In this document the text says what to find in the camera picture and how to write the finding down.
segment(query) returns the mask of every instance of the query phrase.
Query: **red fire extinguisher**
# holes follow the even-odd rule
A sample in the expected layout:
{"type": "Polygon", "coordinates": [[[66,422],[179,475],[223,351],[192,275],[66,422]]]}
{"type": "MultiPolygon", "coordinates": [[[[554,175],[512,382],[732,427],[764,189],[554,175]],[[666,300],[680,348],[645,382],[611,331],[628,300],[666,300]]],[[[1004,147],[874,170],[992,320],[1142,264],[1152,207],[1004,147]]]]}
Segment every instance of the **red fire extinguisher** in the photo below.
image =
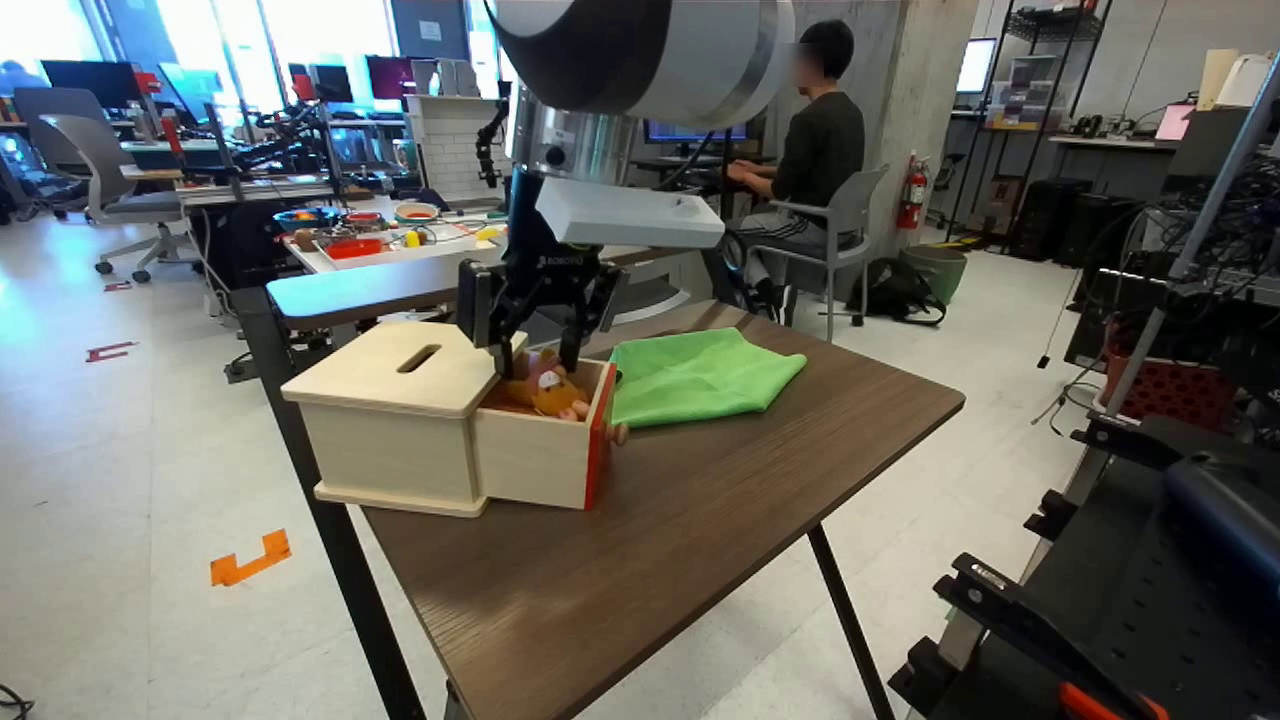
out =
{"type": "Polygon", "coordinates": [[[929,204],[929,166],[911,158],[905,175],[905,195],[895,204],[895,230],[900,233],[923,230],[923,204],[929,204]]]}

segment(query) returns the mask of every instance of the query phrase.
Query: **wooden box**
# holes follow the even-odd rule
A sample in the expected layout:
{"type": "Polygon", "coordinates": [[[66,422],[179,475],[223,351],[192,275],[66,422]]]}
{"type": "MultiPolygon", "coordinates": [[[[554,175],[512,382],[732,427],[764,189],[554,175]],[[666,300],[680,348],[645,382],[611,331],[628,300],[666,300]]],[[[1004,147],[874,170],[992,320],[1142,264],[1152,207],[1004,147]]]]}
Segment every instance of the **wooden box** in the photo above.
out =
{"type": "Polygon", "coordinates": [[[479,518],[470,410],[492,358],[451,324],[377,324],[292,386],[318,502],[479,518]]]}
{"type": "Polygon", "coordinates": [[[589,422],[528,417],[477,410],[477,463],[482,498],[596,507],[606,479],[606,410],[616,388],[611,366],[581,366],[574,386],[593,393],[589,422]]]}

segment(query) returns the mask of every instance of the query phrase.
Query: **metal table leg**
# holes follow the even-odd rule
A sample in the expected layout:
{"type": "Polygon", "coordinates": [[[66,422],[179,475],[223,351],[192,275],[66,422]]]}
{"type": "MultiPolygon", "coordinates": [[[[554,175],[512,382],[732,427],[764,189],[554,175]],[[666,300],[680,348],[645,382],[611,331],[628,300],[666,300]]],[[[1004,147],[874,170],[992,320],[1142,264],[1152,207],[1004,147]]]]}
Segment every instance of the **metal table leg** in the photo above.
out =
{"type": "Polygon", "coordinates": [[[284,435],[287,461],[296,468],[301,493],[311,507],[325,556],[330,563],[330,575],[354,625],[377,691],[393,720],[422,720],[422,706],[405,669],[389,610],[372,584],[352,518],[344,503],[318,503],[311,493],[318,484],[318,463],[317,463],[301,410],[280,398],[280,386],[287,386],[301,373],[287,351],[287,327],[263,288],[235,294],[235,317],[239,317],[246,351],[254,361],[259,386],[266,393],[275,427],[284,435]]]}
{"type": "Polygon", "coordinates": [[[889,706],[889,691],[883,691],[874,657],[872,657],[872,649],[868,649],[862,629],[855,625],[855,613],[853,613],[853,601],[847,601],[847,587],[843,587],[843,575],[839,575],[839,563],[835,563],[835,556],[833,556],[833,544],[829,544],[822,523],[812,523],[808,544],[812,544],[817,567],[822,574],[822,584],[829,584],[829,597],[833,597],[833,603],[835,603],[835,615],[839,615],[847,652],[853,652],[853,661],[855,661],[855,672],[860,672],[862,683],[868,683],[872,714],[874,714],[874,720],[890,720],[890,706],[889,706]]]}

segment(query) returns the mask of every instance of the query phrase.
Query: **computer monitor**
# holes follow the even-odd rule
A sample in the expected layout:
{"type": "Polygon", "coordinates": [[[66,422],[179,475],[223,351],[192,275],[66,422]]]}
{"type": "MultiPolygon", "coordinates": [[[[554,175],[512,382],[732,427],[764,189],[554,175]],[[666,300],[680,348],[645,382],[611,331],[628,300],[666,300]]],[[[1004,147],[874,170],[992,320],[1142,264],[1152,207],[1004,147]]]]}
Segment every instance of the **computer monitor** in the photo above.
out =
{"type": "Polygon", "coordinates": [[[352,77],[344,66],[287,66],[287,77],[308,77],[318,106],[352,106],[352,77]]]}
{"type": "MultiPolygon", "coordinates": [[[[645,122],[645,146],[699,146],[711,132],[711,146],[722,142],[722,127],[680,127],[680,124],[659,124],[645,122]]],[[[729,127],[732,146],[749,142],[749,124],[729,127]]]]}
{"type": "Polygon", "coordinates": [[[958,95],[982,95],[987,93],[987,77],[992,77],[992,61],[995,61],[995,37],[969,39],[956,93],[958,95]]]}
{"type": "Polygon", "coordinates": [[[86,87],[105,109],[145,101],[131,66],[109,61],[38,61],[50,87],[86,87]]]}
{"type": "Polygon", "coordinates": [[[362,56],[362,70],[377,101],[405,101],[413,87],[413,56],[362,56]]]}
{"type": "Polygon", "coordinates": [[[208,127],[208,106],[214,106],[223,79],[212,70],[185,66],[158,66],[158,77],[171,87],[171,95],[192,113],[192,122],[208,127]]]}

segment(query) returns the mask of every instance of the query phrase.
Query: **box lid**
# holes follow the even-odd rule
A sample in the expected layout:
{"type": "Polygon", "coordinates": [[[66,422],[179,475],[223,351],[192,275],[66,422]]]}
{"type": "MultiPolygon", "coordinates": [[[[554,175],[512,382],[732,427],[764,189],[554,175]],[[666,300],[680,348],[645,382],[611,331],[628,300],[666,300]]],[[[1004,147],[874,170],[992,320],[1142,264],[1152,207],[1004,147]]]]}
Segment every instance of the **box lid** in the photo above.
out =
{"type": "Polygon", "coordinates": [[[385,320],[284,386],[287,402],[459,422],[495,366],[451,324],[385,320]]]}

